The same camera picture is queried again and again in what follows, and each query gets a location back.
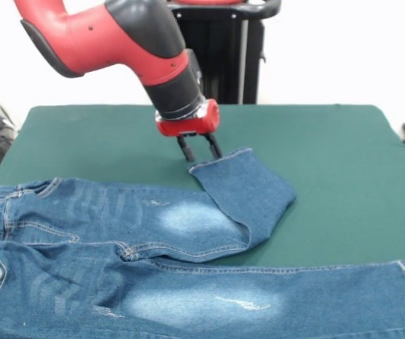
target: denim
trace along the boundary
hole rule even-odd
[[[253,150],[202,191],[0,186],[0,338],[405,338],[405,261],[211,266],[270,238],[296,193]]]

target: distressed denim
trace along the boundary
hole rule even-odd
[[[296,194],[251,149],[189,172],[203,191],[0,186],[0,338],[405,338],[405,261],[211,266]]]

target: blue jeans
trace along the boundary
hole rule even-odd
[[[251,149],[204,191],[56,178],[0,186],[0,338],[405,338],[405,262],[207,264],[268,239],[292,187]]]

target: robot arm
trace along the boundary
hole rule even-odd
[[[47,62],[76,78],[114,64],[132,69],[155,106],[158,128],[175,136],[194,160],[185,136],[204,135],[212,153],[221,152],[212,133],[218,105],[200,92],[179,26],[163,0],[106,0],[77,14],[63,0],[14,0],[21,23]]]

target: folded pant leg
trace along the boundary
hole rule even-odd
[[[268,239],[296,197],[251,149],[189,172],[202,191],[63,178],[1,186],[0,241],[111,246],[128,261],[204,262]]]

